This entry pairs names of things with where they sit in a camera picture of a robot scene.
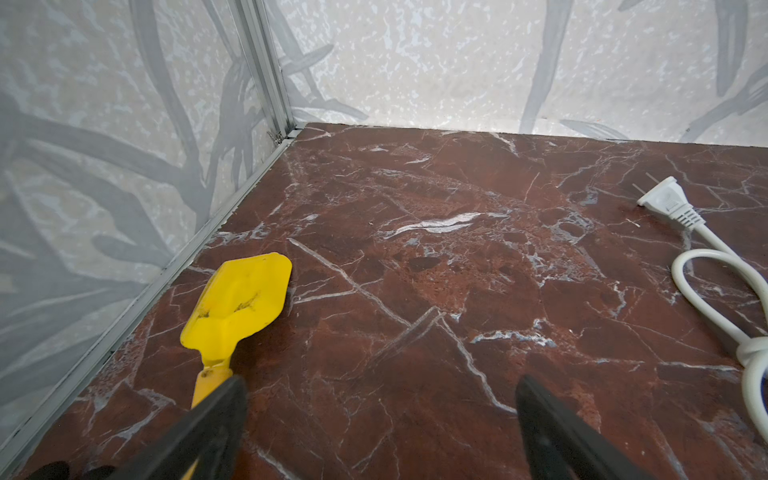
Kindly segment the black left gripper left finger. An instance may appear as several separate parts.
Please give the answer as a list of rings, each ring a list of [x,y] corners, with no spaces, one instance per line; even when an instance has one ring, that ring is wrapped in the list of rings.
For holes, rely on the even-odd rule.
[[[112,479],[230,479],[247,412],[247,391],[235,375],[188,412],[162,438],[121,466]]]

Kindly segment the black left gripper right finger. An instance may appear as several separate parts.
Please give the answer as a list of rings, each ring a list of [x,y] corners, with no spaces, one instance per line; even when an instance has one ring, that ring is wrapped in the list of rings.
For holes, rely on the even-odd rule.
[[[533,479],[652,477],[532,376],[519,380],[515,401]]]

